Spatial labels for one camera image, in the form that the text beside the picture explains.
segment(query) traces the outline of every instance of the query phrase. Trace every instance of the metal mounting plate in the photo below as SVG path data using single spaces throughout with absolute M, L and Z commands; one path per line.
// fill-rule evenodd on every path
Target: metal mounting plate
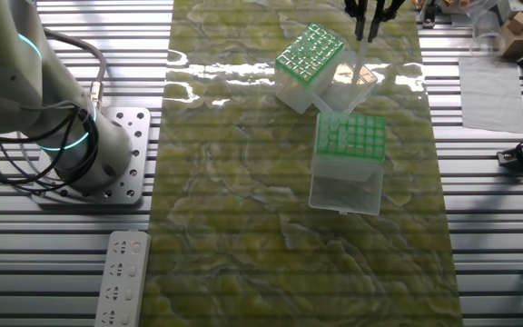
M 113 183 L 90 193 L 82 193 L 70 186 L 54 192 L 41 195 L 32 195 L 32 199 L 42 206 L 66 205 L 135 205 L 142 200 L 144 167 L 148 148 L 149 132 L 151 128 L 151 113 L 146 108 L 103 108 L 104 115 L 116 121 L 129 134 L 133 142 L 131 162 L 123 175 Z M 50 164 L 50 158 L 42 151 L 38 168 L 44 170 Z M 54 171 L 50 177 L 57 177 Z

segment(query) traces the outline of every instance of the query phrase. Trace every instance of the cardboard box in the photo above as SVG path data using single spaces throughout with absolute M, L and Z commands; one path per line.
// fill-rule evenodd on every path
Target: cardboard box
M 505 45 L 502 57 L 509 59 L 520 58 L 523 55 L 523 30 L 514 34 L 509 30 L 510 21 L 508 20 L 501 26 L 501 35 L 504 37 Z
M 509 19 L 508 30 L 513 34 L 518 34 L 523 31 L 523 13 L 517 13 Z

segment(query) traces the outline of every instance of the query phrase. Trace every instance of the bolt hole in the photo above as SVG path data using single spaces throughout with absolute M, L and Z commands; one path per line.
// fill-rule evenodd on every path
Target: bolt hole
M 102 164 L 102 170 L 104 170 L 104 172 L 110 176 L 110 177 L 116 177 L 116 171 L 114 170 L 114 168 L 108 164 L 108 163 L 103 163 Z

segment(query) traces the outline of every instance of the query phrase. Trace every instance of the white cloth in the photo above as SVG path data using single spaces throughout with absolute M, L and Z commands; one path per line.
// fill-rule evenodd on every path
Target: white cloth
M 518 66 L 497 58 L 459 59 L 463 126 L 523 134 Z

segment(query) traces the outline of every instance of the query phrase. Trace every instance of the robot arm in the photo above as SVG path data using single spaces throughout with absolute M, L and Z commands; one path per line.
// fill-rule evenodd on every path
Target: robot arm
M 65 103 L 72 107 L 57 105 Z M 49 134 L 66 122 L 75 108 L 85 113 L 84 119 L 36 143 L 52 159 L 61 154 L 54 168 L 64 180 L 73 179 L 84 163 L 93 160 L 71 184 L 79 190 L 91 190 L 123 173 L 131 159 L 131 140 L 119 124 L 100 114 L 55 55 L 34 4 L 0 0 L 0 134 L 19 131 L 30 138 Z M 85 117 L 93 117 L 94 129 L 86 127 Z M 95 143 L 86 142 L 91 133 L 97 133 L 93 135 Z M 95 158 L 90 158 L 92 152 L 97 152 Z
M 345 8 L 344 11 L 352 18 L 356 18 L 356 27 L 354 34 L 356 35 L 357 41 L 362 41 L 364 36 L 364 25 L 366 23 L 367 4 L 368 0 L 344 0 Z M 405 2 L 405 0 L 392 0 L 389 7 L 384 9 L 385 0 L 376 0 L 377 5 L 372 23 L 370 23 L 369 38 L 368 42 L 372 43 L 372 40 L 377 36 L 379 32 L 380 22 L 387 22 L 391 19 L 395 19 L 397 11 Z

